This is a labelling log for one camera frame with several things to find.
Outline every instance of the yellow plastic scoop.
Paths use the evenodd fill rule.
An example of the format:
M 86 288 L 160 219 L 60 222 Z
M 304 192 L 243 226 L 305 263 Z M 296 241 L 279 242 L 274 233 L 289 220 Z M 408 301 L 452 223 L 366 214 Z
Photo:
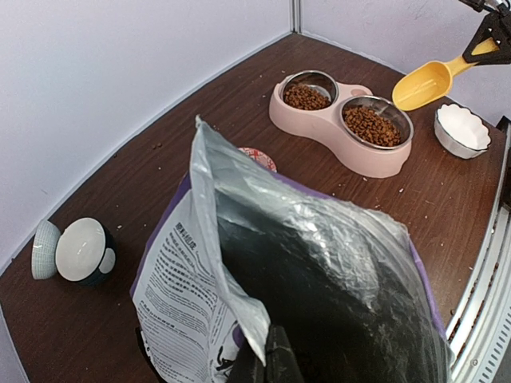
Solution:
M 473 50 L 482 54 L 498 50 L 492 38 L 484 40 Z M 405 76 L 394 87 L 392 100 L 401 110 L 414 110 L 444 97 L 453 87 L 453 78 L 476 65 L 462 56 L 449 62 L 430 61 Z

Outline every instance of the white wall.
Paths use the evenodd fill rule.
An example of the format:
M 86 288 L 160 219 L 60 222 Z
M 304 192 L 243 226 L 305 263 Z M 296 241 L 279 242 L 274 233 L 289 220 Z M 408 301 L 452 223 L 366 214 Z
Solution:
M 303 31 L 409 73 L 462 54 L 484 14 L 458 0 L 303 0 Z M 511 65 L 463 73 L 450 97 L 496 124 L 511 116 Z
M 3 1 L 0 274 L 120 144 L 289 30 L 288 0 Z

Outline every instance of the white ceramic bowl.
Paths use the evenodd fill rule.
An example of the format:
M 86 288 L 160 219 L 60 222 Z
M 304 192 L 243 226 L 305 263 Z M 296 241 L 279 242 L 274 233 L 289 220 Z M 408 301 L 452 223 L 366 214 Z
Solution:
M 55 250 L 61 232 L 50 221 L 41 221 L 35 231 L 32 246 L 32 276 L 34 279 L 48 279 L 57 273 Z
M 115 244 L 108 230 L 95 219 L 82 218 L 64 230 L 55 262 L 63 278 L 92 286 L 106 279 L 115 258 Z
M 442 105 L 437 110 L 434 133 L 447 151 L 465 160 L 480 156 L 491 143 L 481 118 L 456 104 Z

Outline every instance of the kibble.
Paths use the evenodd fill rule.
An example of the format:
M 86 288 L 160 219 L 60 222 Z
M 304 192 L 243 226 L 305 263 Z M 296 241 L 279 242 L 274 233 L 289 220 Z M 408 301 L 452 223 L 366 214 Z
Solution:
M 385 117 L 363 106 L 343 111 L 344 122 L 358 137 L 378 146 L 391 148 L 401 144 L 398 129 Z
M 320 110 L 330 106 L 330 100 L 306 85 L 293 85 L 284 94 L 284 102 L 302 110 Z

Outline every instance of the wooden surface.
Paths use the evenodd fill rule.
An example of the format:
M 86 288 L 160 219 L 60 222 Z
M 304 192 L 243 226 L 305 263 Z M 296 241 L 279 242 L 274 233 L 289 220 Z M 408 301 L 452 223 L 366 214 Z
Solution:
M 204 86 L 125 145 L 51 219 L 63 230 L 91 216 L 111 230 L 118 259 L 110 280 L 94 288 L 60 277 L 36 282 L 30 273 L 31 243 L 0 278 L 0 301 L 33 383 L 156 381 L 137 348 L 129 288 L 145 242 L 187 170 L 197 113 L 233 144 L 266 152 L 285 176 L 406 224 L 444 322 L 449 321 L 488 223 L 503 133 L 491 128 L 489 152 L 459 160 L 434 136 L 434 111 L 441 104 L 436 102 L 410 113 L 415 137 L 402 172 L 387 180 L 364 180 L 322 145 L 290 136 L 270 122 L 274 85 L 303 69 L 326 71 L 389 99 L 401 77 L 352 53 L 292 35 Z M 161 147 L 153 149 L 158 143 Z

